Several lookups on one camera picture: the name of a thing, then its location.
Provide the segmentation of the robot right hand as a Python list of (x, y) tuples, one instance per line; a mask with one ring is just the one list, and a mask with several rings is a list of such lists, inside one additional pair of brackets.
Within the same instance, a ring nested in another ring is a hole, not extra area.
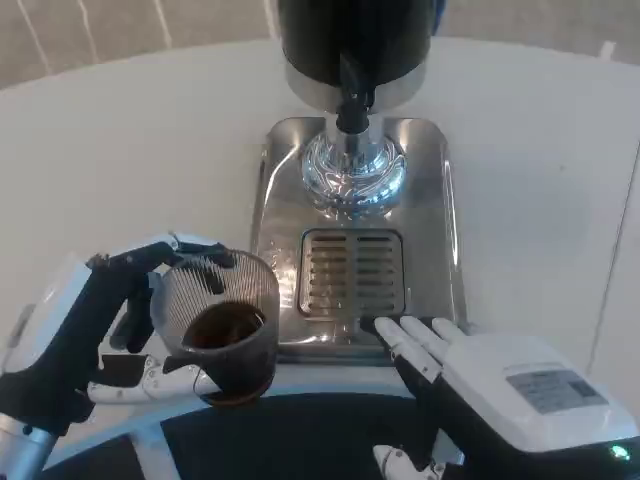
[(636, 479), (639, 427), (542, 340), (445, 318), (364, 317), (412, 396), (461, 452), (424, 468), (377, 445), (386, 479)]

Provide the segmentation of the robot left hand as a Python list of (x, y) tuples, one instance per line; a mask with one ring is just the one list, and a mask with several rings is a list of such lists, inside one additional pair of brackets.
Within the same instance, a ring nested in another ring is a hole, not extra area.
[(223, 268), (234, 265), (224, 245), (158, 240), (144, 246), (79, 264), (88, 275), (70, 305), (64, 307), (44, 345), (25, 366), (1, 374), (1, 413), (55, 437), (73, 423), (84, 422), (94, 408), (87, 387), (98, 370), (98, 347), (125, 302), (147, 275), (162, 264), (174, 266), (186, 257), (203, 254)]

